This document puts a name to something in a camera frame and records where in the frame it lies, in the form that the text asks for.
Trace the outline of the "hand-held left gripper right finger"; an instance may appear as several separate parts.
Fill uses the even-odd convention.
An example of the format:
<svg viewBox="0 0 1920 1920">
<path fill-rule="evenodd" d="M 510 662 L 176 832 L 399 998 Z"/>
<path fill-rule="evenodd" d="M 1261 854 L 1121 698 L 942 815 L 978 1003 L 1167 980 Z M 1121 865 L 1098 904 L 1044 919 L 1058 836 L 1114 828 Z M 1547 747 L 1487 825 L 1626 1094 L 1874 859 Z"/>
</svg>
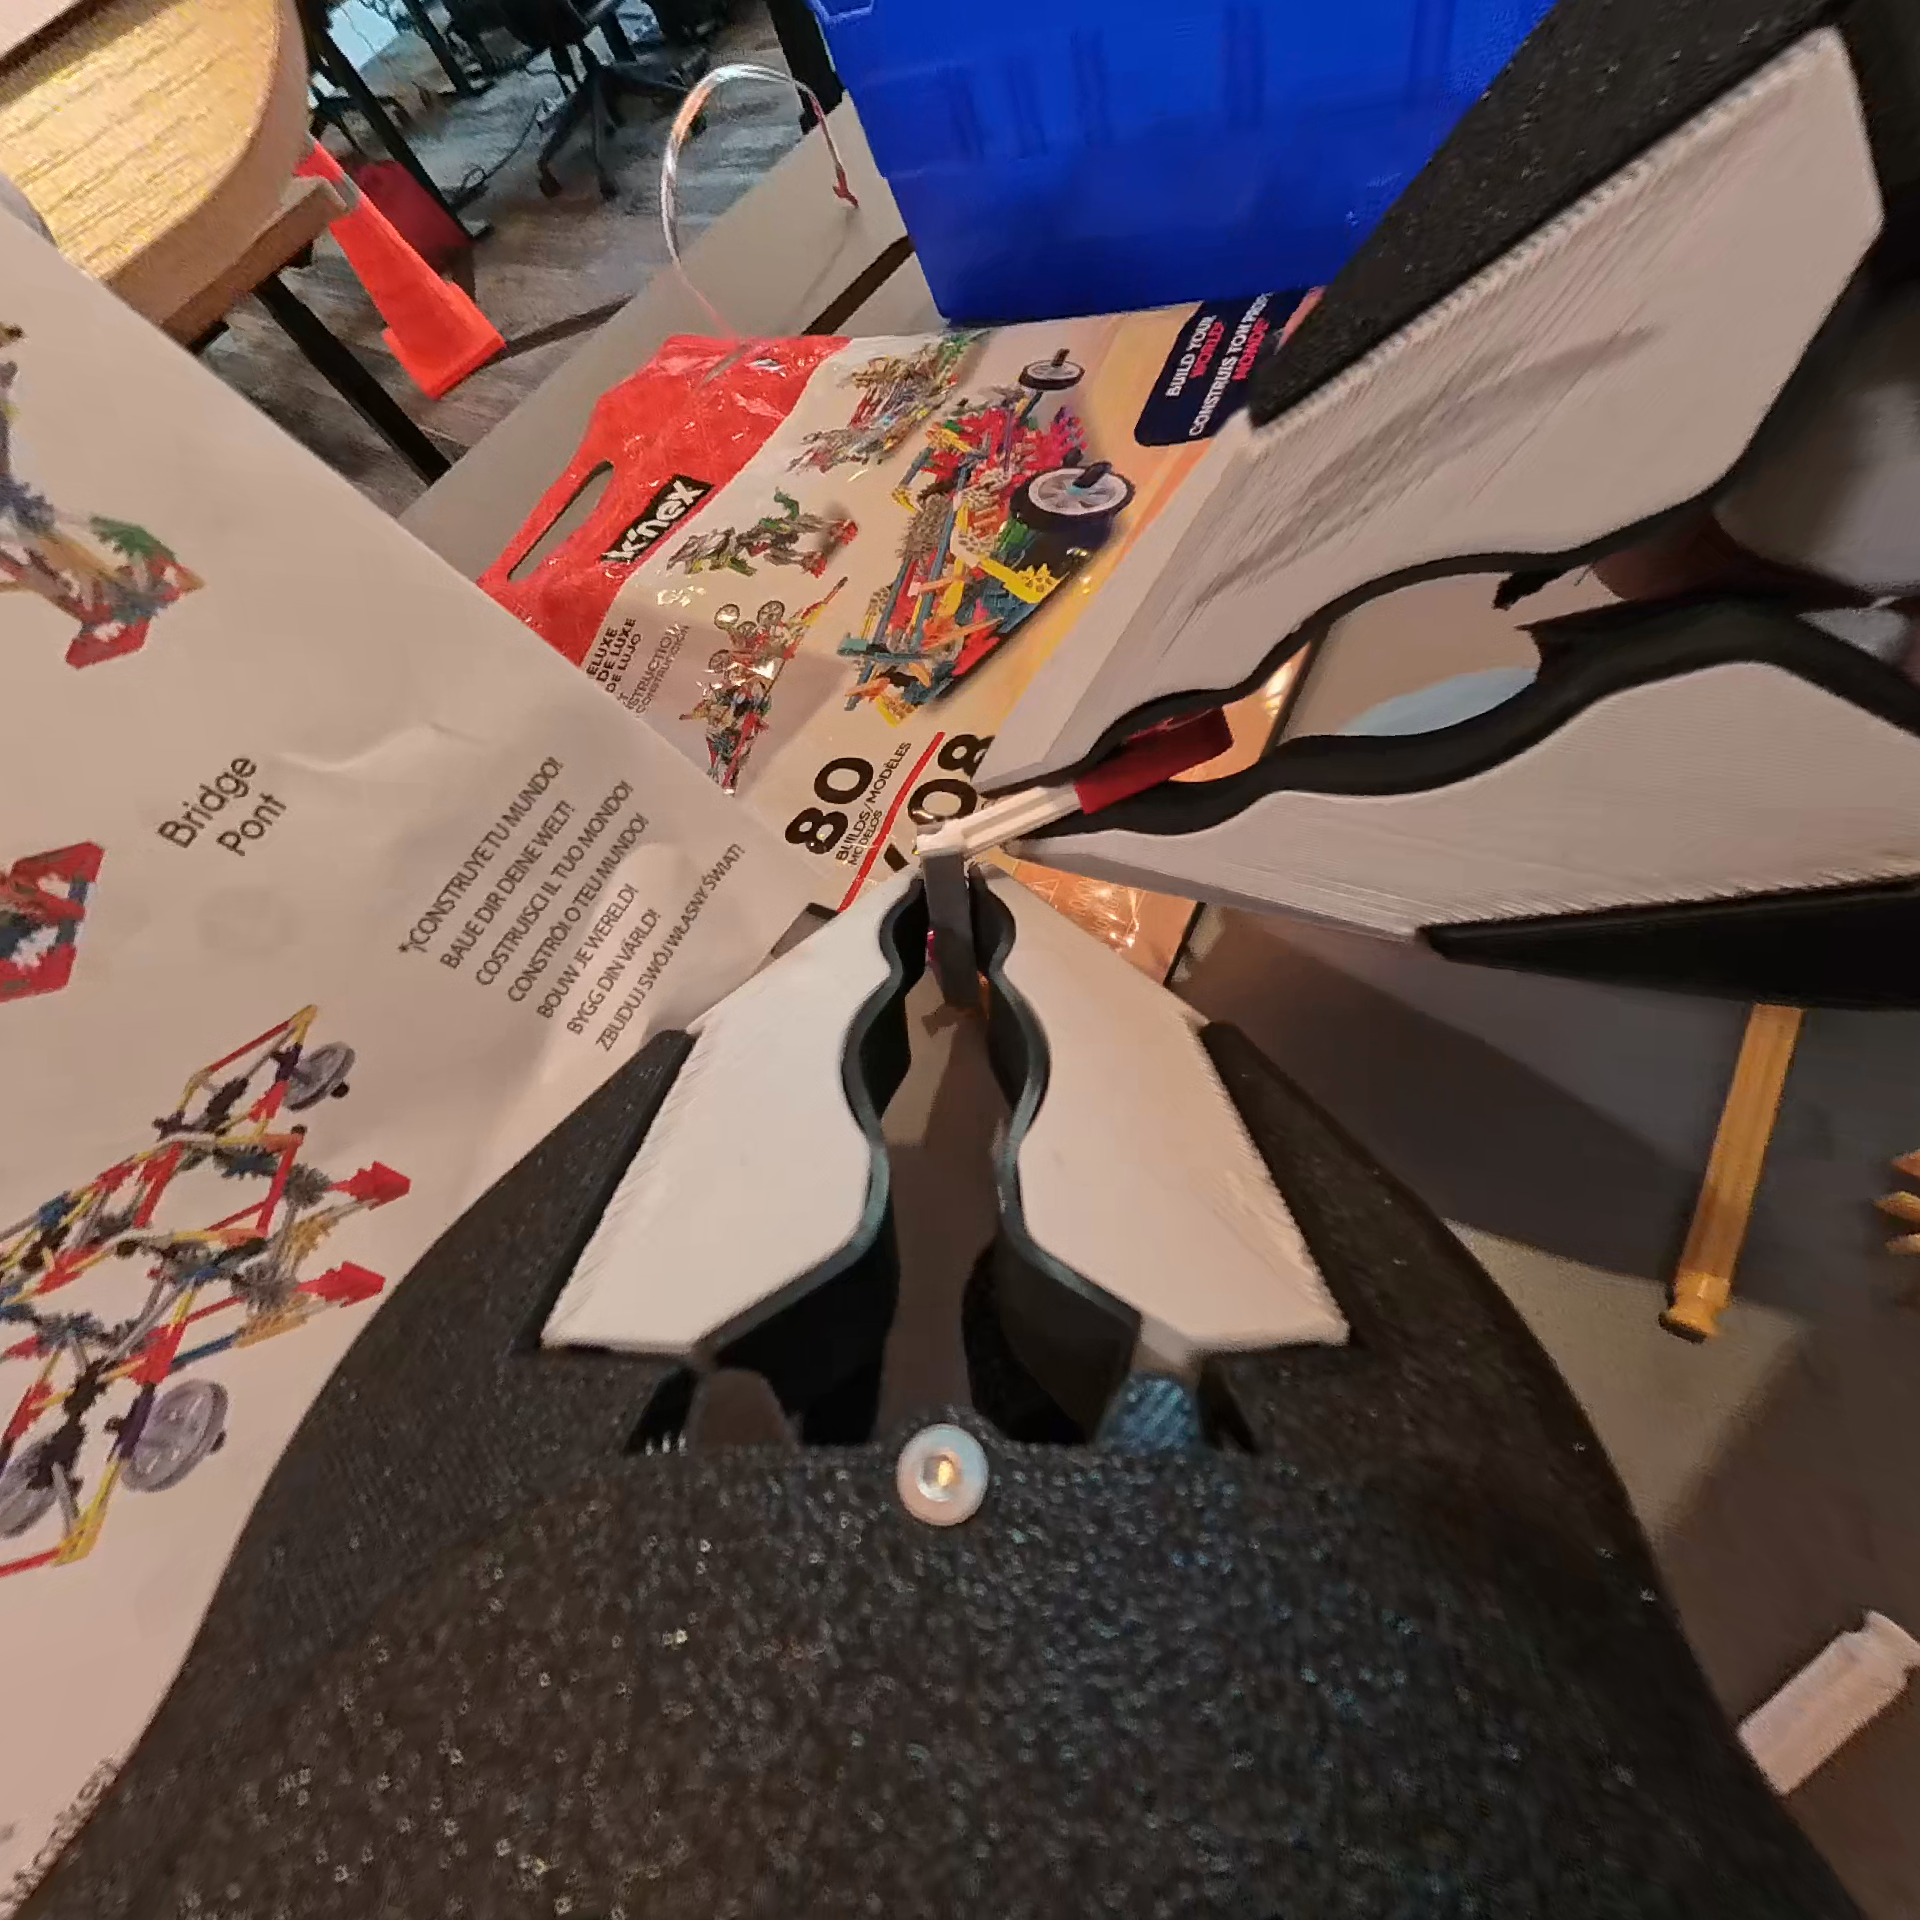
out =
<svg viewBox="0 0 1920 1920">
<path fill-rule="evenodd" d="M 1204 1020 L 1017 877 L 978 876 L 971 904 L 1021 1057 L 999 1159 L 1021 1256 L 1119 1310 L 1121 1370 L 1346 1345 Z"/>
</svg>

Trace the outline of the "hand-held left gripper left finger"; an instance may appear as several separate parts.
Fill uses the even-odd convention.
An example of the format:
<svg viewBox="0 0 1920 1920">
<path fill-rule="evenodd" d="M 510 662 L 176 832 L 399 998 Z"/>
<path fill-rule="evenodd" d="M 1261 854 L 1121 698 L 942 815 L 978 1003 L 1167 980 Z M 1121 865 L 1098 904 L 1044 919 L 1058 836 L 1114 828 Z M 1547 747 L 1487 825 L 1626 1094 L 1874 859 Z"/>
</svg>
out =
<svg viewBox="0 0 1920 1920">
<path fill-rule="evenodd" d="M 924 883 L 889 877 L 694 1018 L 546 1350 L 719 1354 L 877 1247 L 924 949 Z"/>
</svg>

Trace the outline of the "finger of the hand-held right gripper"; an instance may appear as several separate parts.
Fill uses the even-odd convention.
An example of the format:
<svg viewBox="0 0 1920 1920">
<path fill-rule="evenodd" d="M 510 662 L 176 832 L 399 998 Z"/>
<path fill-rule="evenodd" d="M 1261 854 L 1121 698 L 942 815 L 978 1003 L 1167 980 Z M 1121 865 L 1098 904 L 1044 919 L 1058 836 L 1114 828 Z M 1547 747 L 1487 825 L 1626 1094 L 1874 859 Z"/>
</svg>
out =
<svg viewBox="0 0 1920 1920">
<path fill-rule="evenodd" d="M 1015 836 L 1017 859 L 1413 939 L 1918 876 L 1918 679 L 1756 597 L 1541 623 L 1506 703 L 1294 735 Z"/>
<path fill-rule="evenodd" d="M 1095 595 L 990 797 L 1313 617 L 1707 497 L 1889 230 L 1889 29 L 1533 29 Z"/>
</svg>

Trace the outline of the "red corner connector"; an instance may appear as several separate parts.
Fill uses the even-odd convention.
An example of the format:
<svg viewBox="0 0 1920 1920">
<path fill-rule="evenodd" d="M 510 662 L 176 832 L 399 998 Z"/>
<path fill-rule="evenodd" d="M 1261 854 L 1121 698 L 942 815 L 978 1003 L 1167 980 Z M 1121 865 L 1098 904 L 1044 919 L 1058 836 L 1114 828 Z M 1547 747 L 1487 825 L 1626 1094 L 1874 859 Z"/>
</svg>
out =
<svg viewBox="0 0 1920 1920">
<path fill-rule="evenodd" d="M 1226 707 L 1209 707 L 1184 720 L 1162 720 L 1148 733 L 1137 733 L 1119 751 L 1101 757 L 1075 781 L 1075 801 L 1084 815 L 1101 815 L 1143 791 L 1156 791 L 1180 773 L 1211 766 L 1233 747 L 1233 725 Z"/>
</svg>

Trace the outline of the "blue plastic bin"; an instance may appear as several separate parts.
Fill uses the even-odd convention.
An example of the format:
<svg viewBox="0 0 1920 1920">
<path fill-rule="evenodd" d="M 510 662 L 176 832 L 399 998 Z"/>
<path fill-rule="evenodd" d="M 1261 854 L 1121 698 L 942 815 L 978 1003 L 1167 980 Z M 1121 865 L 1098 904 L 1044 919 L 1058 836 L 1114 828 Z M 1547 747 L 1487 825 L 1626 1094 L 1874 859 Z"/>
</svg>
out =
<svg viewBox="0 0 1920 1920">
<path fill-rule="evenodd" d="M 1547 0 L 814 2 L 949 320 L 1330 279 Z"/>
</svg>

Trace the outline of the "long yellow toy rod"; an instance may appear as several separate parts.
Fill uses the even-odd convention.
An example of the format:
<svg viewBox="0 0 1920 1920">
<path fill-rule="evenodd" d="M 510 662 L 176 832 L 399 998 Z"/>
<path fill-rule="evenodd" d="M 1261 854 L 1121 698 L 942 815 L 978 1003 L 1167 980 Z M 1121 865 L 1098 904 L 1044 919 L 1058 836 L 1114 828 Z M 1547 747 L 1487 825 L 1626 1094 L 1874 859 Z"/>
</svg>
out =
<svg viewBox="0 0 1920 1920">
<path fill-rule="evenodd" d="M 1720 1098 L 1718 1133 L 1666 1288 L 1664 1331 L 1707 1344 L 1735 1300 L 1735 1273 L 1756 1206 L 1771 1139 L 1793 1067 L 1797 1003 L 1753 1003 Z"/>
</svg>

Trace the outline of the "instruction sheet with model pictures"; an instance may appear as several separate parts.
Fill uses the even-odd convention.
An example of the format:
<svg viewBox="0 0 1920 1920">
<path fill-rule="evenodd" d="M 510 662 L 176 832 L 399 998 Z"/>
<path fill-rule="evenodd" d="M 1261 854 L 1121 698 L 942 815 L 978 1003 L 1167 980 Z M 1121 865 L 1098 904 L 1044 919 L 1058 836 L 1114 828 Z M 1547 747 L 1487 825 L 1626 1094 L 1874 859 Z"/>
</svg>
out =
<svg viewBox="0 0 1920 1920">
<path fill-rule="evenodd" d="M 426 1245 L 800 854 L 3 212 L 3 1908 Z"/>
</svg>

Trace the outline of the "colourful construction toy bag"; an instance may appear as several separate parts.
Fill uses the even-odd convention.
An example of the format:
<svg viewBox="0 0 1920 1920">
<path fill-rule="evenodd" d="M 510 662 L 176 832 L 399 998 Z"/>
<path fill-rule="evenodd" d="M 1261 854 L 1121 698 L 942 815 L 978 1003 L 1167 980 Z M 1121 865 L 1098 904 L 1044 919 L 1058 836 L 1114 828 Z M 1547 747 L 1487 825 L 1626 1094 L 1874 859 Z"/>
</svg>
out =
<svg viewBox="0 0 1920 1920">
<path fill-rule="evenodd" d="M 810 859 L 971 815 L 991 735 L 1313 292 L 903 336 L 672 336 L 480 586 Z"/>
</svg>

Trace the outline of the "clear plastic loop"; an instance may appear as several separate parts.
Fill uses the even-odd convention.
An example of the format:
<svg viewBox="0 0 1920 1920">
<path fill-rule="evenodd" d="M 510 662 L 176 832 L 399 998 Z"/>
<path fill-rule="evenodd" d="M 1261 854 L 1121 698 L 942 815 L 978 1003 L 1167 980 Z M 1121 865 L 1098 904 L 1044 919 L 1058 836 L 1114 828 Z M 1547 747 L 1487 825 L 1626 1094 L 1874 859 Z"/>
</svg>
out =
<svg viewBox="0 0 1920 1920">
<path fill-rule="evenodd" d="M 829 111 L 820 103 L 820 92 L 795 78 L 788 68 L 772 68 L 765 62 L 723 62 L 723 66 L 714 66 L 680 103 L 677 119 L 672 119 L 672 131 L 669 131 L 669 144 L 663 144 L 663 155 L 660 155 L 660 230 L 663 230 L 663 250 L 669 250 L 669 264 L 677 270 L 680 286 L 689 287 L 689 298 L 699 307 L 699 315 L 707 317 L 714 335 L 718 336 L 738 336 L 733 320 L 723 317 L 723 310 L 699 287 L 699 279 L 690 277 L 689 260 L 684 260 L 684 244 L 680 244 L 680 167 L 684 167 L 684 146 L 694 138 L 694 131 L 703 125 L 707 119 L 707 103 L 723 89 L 723 84 L 777 84 L 777 89 L 795 89 L 795 97 L 814 114 L 814 125 L 827 134 L 827 151 L 829 151 L 829 167 L 833 167 L 833 194 L 848 203 L 848 207 L 857 207 L 857 194 L 856 194 L 856 185 L 849 185 L 849 171 L 848 171 L 848 160 L 844 160 L 844 146 L 829 131 Z"/>
</svg>

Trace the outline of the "short white toy rod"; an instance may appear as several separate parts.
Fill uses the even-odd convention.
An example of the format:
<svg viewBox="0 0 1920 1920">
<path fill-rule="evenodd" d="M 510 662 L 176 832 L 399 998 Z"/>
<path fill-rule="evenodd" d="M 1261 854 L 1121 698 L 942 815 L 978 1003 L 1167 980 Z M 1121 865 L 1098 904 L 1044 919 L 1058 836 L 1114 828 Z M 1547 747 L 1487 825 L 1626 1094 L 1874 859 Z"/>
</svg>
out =
<svg viewBox="0 0 1920 1920">
<path fill-rule="evenodd" d="M 1788 1799 L 1836 1754 L 1889 1713 L 1920 1672 L 1920 1642 L 1894 1618 L 1868 1612 L 1810 1665 L 1779 1684 L 1736 1733 L 1766 1784 Z"/>
</svg>

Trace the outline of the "black office chair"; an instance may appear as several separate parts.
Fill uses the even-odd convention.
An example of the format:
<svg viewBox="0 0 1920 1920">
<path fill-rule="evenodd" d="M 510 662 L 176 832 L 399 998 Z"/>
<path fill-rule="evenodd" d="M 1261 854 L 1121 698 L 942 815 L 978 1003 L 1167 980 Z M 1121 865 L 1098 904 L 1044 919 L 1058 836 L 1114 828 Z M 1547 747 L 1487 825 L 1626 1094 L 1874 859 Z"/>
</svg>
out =
<svg viewBox="0 0 1920 1920">
<path fill-rule="evenodd" d="M 623 103 L 680 111 L 707 74 L 699 46 L 639 47 L 620 24 L 620 2 L 518 0 L 500 2 L 520 46 L 553 66 L 560 103 L 537 155 L 537 189 L 560 194 L 558 160 L 583 138 L 603 198 L 620 194 L 609 171 L 609 134 L 623 125 Z"/>
</svg>

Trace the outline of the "orange traffic cone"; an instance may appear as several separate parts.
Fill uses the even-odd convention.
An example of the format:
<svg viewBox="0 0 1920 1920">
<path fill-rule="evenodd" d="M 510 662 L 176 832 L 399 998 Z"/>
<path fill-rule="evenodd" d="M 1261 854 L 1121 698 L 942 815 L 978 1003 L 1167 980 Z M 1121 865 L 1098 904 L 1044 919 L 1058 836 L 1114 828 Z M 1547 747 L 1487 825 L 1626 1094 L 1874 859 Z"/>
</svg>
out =
<svg viewBox="0 0 1920 1920">
<path fill-rule="evenodd" d="M 297 179 L 327 185 L 340 212 L 330 235 L 381 317 L 381 343 L 423 400 L 443 400 L 500 356 L 505 336 L 483 310 L 378 212 L 340 161 L 306 144 Z"/>
</svg>

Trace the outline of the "round wooden table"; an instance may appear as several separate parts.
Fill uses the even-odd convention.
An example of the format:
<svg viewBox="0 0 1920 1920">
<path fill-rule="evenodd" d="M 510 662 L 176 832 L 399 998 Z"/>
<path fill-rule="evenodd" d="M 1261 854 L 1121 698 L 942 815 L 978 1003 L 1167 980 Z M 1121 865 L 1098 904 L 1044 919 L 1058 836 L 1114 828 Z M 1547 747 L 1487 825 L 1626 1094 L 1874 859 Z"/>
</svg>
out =
<svg viewBox="0 0 1920 1920">
<path fill-rule="evenodd" d="M 83 272 L 199 344 L 355 207 L 302 175 L 306 84 L 289 0 L 8 0 L 0 171 Z"/>
</svg>

